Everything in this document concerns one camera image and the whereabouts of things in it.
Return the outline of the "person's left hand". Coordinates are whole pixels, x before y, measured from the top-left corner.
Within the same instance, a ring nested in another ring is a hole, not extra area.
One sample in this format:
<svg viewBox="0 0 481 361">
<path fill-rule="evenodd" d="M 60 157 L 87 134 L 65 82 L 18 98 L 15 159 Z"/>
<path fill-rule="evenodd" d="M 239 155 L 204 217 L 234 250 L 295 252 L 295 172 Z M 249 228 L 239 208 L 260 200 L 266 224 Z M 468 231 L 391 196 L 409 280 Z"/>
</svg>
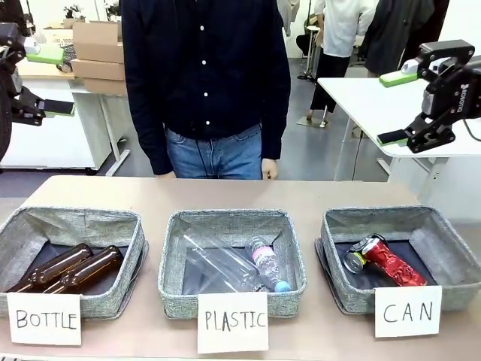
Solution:
<svg viewBox="0 0 481 361">
<path fill-rule="evenodd" d="M 275 159 L 262 160 L 262 180 L 275 181 L 278 179 L 278 164 Z"/>
</svg>

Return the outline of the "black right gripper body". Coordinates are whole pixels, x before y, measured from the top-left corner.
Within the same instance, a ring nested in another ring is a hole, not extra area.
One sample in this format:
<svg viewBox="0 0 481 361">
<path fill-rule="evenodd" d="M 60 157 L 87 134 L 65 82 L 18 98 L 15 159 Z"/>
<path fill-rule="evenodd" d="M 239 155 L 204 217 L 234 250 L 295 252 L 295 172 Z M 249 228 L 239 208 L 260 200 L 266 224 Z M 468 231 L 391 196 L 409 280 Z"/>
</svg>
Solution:
<svg viewBox="0 0 481 361">
<path fill-rule="evenodd" d="M 428 82 L 424 114 L 436 120 L 445 113 L 455 120 L 480 118 L 480 56 L 466 65 L 456 63 Z"/>
</svg>

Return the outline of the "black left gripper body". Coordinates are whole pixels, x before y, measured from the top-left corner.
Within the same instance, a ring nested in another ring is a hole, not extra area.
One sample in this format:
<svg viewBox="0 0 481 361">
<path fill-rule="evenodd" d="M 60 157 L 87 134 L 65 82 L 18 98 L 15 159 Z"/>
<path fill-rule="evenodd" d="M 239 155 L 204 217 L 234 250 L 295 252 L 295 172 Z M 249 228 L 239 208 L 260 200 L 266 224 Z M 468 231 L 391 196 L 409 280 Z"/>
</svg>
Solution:
<svg viewBox="0 0 481 361">
<path fill-rule="evenodd" d="M 11 100 L 18 94 L 17 75 L 15 65 L 9 62 L 1 62 L 1 159 L 7 153 L 11 141 Z"/>
</svg>

